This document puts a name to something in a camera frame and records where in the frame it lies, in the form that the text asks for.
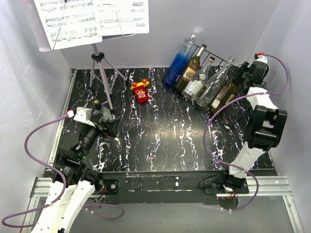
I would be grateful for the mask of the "small clear black-cap bottle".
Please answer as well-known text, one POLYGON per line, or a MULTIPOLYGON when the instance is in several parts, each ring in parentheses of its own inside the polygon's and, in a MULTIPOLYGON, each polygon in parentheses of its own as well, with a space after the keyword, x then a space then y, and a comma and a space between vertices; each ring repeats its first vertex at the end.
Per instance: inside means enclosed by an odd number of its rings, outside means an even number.
POLYGON ((108 108, 103 107, 99 100, 94 100, 93 101, 93 107, 95 108, 95 110, 109 110, 108 108))

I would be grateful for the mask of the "dark green wine bottle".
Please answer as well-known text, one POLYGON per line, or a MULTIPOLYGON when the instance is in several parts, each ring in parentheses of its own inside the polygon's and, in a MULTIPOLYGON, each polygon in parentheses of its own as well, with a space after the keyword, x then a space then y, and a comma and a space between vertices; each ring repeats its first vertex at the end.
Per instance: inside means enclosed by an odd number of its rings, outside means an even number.
POLYGON ((220 108, 235 98, 242 83, 241 73, 235 74, 226 82, 209 107, 211 115, 214 115, 220 108))

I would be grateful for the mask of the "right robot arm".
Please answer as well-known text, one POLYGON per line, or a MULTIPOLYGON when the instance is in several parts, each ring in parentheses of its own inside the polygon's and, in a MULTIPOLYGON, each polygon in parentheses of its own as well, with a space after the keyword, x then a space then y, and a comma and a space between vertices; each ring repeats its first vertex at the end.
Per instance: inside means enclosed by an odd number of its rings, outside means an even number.
POLYGON ((255 161, 280 143, 288 114, 271 101, 263 85, 267 72, 268 61, 265 56, 258 57, 248 65, 246 99, 253 111, 244 133, 244 145, 220 180, 220 188, 226 193, 236 194, 242 189, 246 185, 247 172, 255 161))

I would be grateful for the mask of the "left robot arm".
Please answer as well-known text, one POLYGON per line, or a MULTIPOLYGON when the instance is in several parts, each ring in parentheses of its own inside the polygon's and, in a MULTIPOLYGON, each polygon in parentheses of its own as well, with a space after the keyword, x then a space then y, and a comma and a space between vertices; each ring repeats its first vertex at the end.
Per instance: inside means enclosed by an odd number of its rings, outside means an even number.
POLYGON ((44 208, 32 229, 34 233, 68 233, 90 196, 103 198, 118 192, 116 179, 104 178, 87 168, 83 160, 99 136, 116 137, 120 118, 113 118, 106 108, 92 111, 86 107, 68 110, 64 118, 81 123, 78 142, 50 166, 52 181, 44 208))

